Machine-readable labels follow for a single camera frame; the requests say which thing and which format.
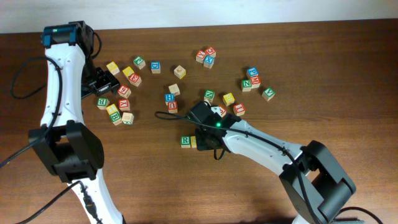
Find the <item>yellow S block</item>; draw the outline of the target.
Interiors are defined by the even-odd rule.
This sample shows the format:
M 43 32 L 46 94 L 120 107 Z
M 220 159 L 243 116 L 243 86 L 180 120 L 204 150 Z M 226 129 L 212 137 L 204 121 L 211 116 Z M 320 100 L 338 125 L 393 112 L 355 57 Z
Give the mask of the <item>yellow S block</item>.
M 192 148 L 197 148 L 197 141 L 195 136 L 190 137 L 190 143 Z

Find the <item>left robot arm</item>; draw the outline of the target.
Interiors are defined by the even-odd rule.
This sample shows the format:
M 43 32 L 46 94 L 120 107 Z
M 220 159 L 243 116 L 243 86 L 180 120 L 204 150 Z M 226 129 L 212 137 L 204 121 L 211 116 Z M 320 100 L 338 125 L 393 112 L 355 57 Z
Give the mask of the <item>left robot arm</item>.
M 45 27 L 41 36 L 48 63 L 47 99 L 29 142 L 51 175 L 66 183 L 91 223 L 124 223 L 103 177 L 103 145 L 83 120 L 81 101 L 90 94 L 116 93 L 114 75 L 93 63 L 95 32 L 84 21 Z

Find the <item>green R block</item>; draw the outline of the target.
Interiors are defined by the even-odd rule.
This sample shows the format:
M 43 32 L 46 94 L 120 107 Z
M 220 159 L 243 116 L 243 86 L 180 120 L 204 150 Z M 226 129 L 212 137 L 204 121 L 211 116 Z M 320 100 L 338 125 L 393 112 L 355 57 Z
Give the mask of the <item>green R block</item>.
M 191 147 L 190 136 L 182 136 L 180 138 L 180 145 L 181 148 L 190 148 Z

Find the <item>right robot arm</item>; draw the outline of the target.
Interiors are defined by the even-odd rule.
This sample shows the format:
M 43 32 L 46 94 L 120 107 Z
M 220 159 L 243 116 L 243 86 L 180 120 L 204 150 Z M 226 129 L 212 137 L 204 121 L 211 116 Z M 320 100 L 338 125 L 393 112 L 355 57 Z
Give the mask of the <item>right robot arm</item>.
M 199 151 L 222 149 L 252 159 L 277 175 L 298 212 L 297 221 L 331 223 L 356 186 L 328 148 L 286 142 L 234 114 L 220 116 L 206 102 L 187 114 L 197 128 Z

